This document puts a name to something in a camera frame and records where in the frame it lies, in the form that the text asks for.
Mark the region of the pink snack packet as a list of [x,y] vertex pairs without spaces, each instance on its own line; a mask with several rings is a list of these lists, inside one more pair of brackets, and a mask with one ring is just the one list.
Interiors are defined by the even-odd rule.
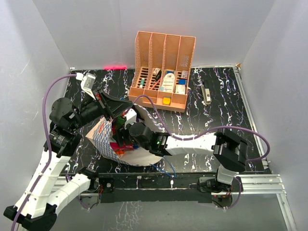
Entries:
[[120,146],[117,142],[110,142],[111,148],[116,152],[116,151],[131,151],[134,150],[133,145],[122,145]]

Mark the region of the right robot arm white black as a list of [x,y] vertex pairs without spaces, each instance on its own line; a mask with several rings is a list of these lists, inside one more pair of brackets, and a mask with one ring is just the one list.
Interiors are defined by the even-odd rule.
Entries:
[[236,176],[245,171],[247,141],[227,128],[201,136],[176,136],[167,132],[154,132],[142,122],[123,125],[116,129],[114,139],[119,147],[131,146],[134,150],[159,157],[178,154],[206,154],[220,163],[214,179],[206,180],[201,187],[206,192],[229,192]]

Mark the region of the checkered paper bag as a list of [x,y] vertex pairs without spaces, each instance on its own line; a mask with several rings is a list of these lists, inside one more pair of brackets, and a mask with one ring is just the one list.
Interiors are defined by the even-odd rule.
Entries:
[[128,128],[142,122],[154,132],[161,132],[158,123],[148,110],[135,104],[125,116],[115,119],[102,118],[86,135],[99,153],[118,163],[146,167],[159,162],[162,157],[151,154],[129,138]]

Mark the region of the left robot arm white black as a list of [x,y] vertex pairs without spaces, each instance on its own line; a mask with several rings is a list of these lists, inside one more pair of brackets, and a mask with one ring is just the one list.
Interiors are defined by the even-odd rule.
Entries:
[[131,101],[111,97],[99,89],[80,108],[69,98],[57,99],[51,107],[51,124],[45,129],[46,143],[39,165],[22,197],[6,207],[4,216],[27,231],[49,231],[68,203],[83,191],[96,191],[98,174],[84,167],[63,188],[51,192],[82,138],[77,130],[101,116],[114,119],[132,105]]

